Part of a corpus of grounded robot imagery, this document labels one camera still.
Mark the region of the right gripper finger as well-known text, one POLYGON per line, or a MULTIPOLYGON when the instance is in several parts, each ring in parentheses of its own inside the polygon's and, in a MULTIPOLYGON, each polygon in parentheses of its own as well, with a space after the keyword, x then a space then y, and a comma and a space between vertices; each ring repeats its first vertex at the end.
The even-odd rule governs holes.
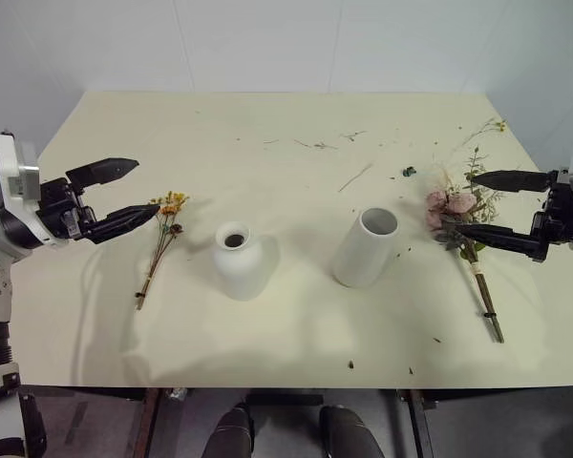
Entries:
POLYGON ((520 253, 537 262, 546 260, 549 243, 541 234, 537 223, 531 225, 528 234, 516 233, 513 229, 490 224, 459 224, 456 230, 462 236, 486 246, 520 253))
POLYGON ((471 178, 471 183, 495 191, 516 193, 519 191, 547 191, 556 181, 556 172, 528 172, 519 170, 500 170, 486 172, 471 178))

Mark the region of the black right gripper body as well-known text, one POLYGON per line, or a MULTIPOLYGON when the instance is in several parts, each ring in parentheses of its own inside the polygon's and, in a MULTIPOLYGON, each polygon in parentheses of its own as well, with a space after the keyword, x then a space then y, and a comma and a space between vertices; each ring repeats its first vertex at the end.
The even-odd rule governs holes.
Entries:
POLYGON ((573 191, 568 184, 550 186, 542 210, 533 217, 530 235, 547 243, 573 243, 573 191))

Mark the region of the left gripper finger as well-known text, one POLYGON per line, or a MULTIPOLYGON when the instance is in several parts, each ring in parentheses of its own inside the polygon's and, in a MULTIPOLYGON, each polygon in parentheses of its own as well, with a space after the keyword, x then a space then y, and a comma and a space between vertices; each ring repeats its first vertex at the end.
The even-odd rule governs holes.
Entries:
POLYGON ((150 219, 159 211, 158 204, 133 205, 114 211, 105 219, 90 222, 82 230, 82 238, 100 244, 128 234, 150 219))
POLYGON ((138 166, 134 159, 110 157, 69 170, 66 176, 74 188, 84 189, 121 179, 138 166))

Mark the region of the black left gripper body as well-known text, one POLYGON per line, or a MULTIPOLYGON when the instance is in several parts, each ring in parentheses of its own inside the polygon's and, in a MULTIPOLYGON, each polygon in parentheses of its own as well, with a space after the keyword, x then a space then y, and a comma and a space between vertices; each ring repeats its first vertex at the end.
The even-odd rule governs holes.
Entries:
POLYGON ((69 181, 56 178, 41 185, 41 200, 36 214, 58 239, 94 240, 94 210, 82 201, 84 189, 96 184, 90 178, 69 181))

